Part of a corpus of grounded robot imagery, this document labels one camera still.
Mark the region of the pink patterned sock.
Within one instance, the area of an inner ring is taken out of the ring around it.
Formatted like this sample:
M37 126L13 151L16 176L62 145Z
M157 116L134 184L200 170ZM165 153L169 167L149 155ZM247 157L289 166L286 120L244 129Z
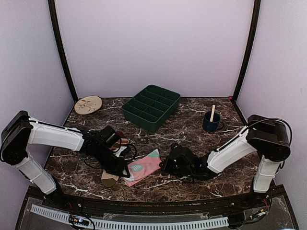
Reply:
M130 177L124 178L126 186L132 187L145 177L159 170L161 162L159 150L155 149L142 159L130 163L128 165Z

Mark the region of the green compartment tray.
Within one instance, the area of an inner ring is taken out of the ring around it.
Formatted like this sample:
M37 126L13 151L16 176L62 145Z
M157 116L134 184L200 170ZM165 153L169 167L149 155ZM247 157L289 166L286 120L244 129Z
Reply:
M156 132L175 112L181 95L148 85L122 106L126 120L150 132Z

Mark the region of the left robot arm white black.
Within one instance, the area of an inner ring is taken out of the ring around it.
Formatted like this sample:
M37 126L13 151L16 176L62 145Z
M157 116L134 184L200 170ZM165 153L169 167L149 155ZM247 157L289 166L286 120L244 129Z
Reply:
M116 156L112 146L122 139L111 126L86 131L58 126L30 117L20 111L1 133L0 160L16 167L35 184L57 209L63 209L68 199L61 193L56 179L39 164L28 151L28 146L39 145L68 149L94 157L108 174L130 177L128 162Z

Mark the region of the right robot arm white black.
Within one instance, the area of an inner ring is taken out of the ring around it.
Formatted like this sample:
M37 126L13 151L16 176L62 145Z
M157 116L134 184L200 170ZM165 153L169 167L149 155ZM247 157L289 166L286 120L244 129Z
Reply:
M272 180L290 156L292 139L291 126L283 119L251 115L238 134L208 155L200 158L189 148L174 144L159 166L178 179L208 181L241 158L257 152L261 155L260 164L252 179L251 193L245 196L245 204L255 208L270 191Z

